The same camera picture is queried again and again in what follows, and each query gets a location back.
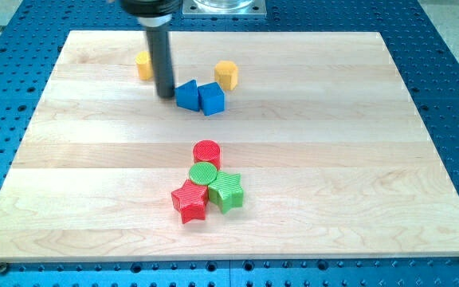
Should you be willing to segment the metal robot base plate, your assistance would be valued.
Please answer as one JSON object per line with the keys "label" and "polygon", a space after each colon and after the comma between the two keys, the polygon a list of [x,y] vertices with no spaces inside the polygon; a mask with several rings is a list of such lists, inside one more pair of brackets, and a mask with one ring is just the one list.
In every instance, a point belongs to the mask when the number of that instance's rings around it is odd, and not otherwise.
{"label": "metal robot base plate", "polygon": [[265,0],[184,0],[182,15],[186,18],[264,18],[267,8]]}

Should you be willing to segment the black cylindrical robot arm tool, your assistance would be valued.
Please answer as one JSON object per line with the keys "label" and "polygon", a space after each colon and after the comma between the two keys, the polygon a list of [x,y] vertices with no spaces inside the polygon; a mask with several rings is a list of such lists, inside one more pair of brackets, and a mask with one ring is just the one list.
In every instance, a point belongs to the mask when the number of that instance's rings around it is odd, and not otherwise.
{"label": "black cylindrical robot arm tool", "polygon": [[121,8],[137,18],[144,28],[158,96],[169,100],[175,95],[169,39],[169,22],[183,0],[119,0]]}

